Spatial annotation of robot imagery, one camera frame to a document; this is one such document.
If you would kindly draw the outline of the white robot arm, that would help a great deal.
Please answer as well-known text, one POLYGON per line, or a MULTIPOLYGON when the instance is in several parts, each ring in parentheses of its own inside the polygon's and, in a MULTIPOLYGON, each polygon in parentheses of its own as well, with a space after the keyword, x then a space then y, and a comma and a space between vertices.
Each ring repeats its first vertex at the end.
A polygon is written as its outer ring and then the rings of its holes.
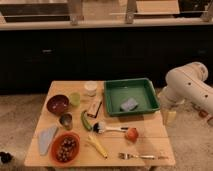
POLYGON ((207 123, 213 127, 213 87, 207 85, 208 69, 201 62, 171 69, 165 77, 166 86, 159 93, 161 111, 167 113, 185 99, 211 114, 207 123))

